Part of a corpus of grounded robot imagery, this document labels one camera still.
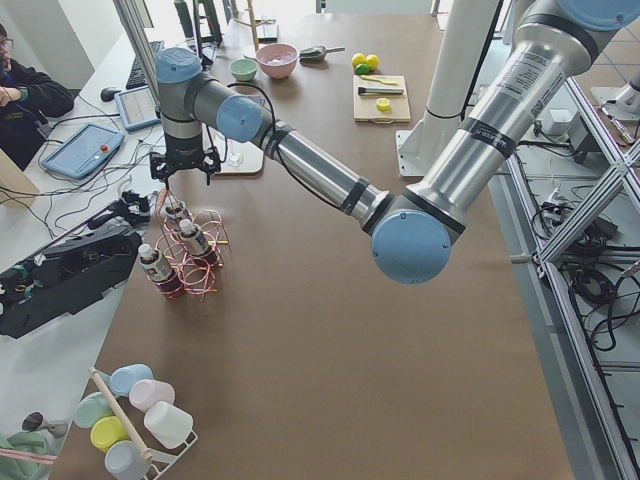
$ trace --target brown table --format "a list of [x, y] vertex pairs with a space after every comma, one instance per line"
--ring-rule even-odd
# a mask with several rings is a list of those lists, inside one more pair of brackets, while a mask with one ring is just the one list
[[[217, 60], [222, 81], [224, 63], [238, 57], [232, 39], [249, 44], [236, 27]], [[282, 19], [280, 40], [347, 51], [283, 81], [259, 74], [278, 116], [400, 192], [398, 127], [355, 124], [350, 58], [375, 52], [380, 73], [405, 75], [415, 123], [437, 22], [314, 15]], [[377, 270], [352, 219], [274, 162], [257, 178], [216, 178], [209, 188], [202, 174], [180, 173], [172, 188], [192, 211], [224, 218], [222, 291], [204, 303], [167, 301], [134, 268], [97, 363], [149, 364], [194, 416], [200, 440], [167, 479], [572, 478], [486, 190], [448, 268], [403, 286]], [[73, 427], [52, 478], [111, 478], [102, 461], [89, 432]]]

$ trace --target metal scoop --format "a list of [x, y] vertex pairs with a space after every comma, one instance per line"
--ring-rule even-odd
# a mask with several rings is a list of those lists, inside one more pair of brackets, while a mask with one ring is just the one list
[[344, 50], [344, 47], [327, 48], [322, 45], [305, 48], [300, 50], [300, 61], [321, 62], [327, 56], [327, 53], [344, 52]]

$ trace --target glasses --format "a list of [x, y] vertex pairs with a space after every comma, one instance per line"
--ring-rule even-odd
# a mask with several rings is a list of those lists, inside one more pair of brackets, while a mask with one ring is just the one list
[[5, 52], [9, 50], [13, 50], [13, 39], [3, 38], [2, 40], [0, 40], [0, 48]]

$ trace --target blue joint cap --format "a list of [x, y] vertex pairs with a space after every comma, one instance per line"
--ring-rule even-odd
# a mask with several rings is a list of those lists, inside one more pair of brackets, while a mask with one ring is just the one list
[[158, 83], [186, 82], [201, 71], [200, 59], [195, 53], [186, 48], [167, 48], [156, 55], [156, 79]]
[[255, 137], [262, 125], [262, 108], [249, 97], [227, 97], [216, 114], [216, 128], [227, 138], [244, 143]]
[[640, 16], [638, 0], [558, 0], [558, 5], [570, 20], [598, 32], [618, 30]]
[[387, 277], [400, 283], [423, 283], [449, 261], [451, 239], [431, 215], [400, 210], [376, 226], [371, 249], [376, 265]]

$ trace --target robotic arm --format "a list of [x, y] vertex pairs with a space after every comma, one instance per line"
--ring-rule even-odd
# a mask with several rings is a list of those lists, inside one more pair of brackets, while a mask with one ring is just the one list
[[267, 109], [201, 72], [190, 51], [167, 49], [156, 68], [167, 150], [152, 168], [163, 163], [164, 176], [187, 168], [210, 172], [202, 123], [251, 141], [358, 220], [387, 276], [422, 283], [445, 267], [469, 206], [566, 78], [587, 71], [616, 31], [639, 15], [637, 0], [535, 2], [488, 91], [425, 177], [399, 195], [379, 190], [290, 125], [274, 122]]

